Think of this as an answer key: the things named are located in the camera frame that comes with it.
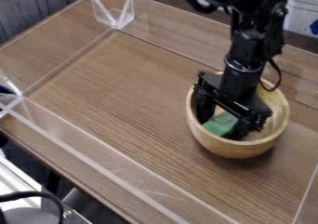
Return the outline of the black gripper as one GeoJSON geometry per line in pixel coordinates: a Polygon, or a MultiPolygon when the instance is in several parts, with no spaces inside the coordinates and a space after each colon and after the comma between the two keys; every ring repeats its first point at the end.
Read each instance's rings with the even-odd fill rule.
{"type": "Polygon", "coordinates": [[[258,97],[256,92],[252,91],[240,99],[220,90],[221,76],[219,74],[199,71],[197,77],[193,85],[193,99],[199,123],[205,123],[216,107],[221,107],[238,118],[227,136],[229,139],[242,140],[251,131],[260,131],[267,118],[272,116],[272,110],[258,97]]]}

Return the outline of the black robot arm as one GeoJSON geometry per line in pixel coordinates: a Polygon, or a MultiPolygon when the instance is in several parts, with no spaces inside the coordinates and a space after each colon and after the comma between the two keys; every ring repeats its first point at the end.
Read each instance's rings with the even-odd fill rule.
{"type": "Polygon", "coordinates": [[[260,76],[266,65],[284,45],[283,24],[287,0],[185,0],[191,7],[208,14],[223,8],[231,16],[231,46],[223,59],[221,74],[197,72],[193,85],[195,113],[200,124],[212,119],[215,108],[236,118],[220,134],[223,138],[243,139],[259,131],[272,110],[256,94],[263,86],[260,76]]]}

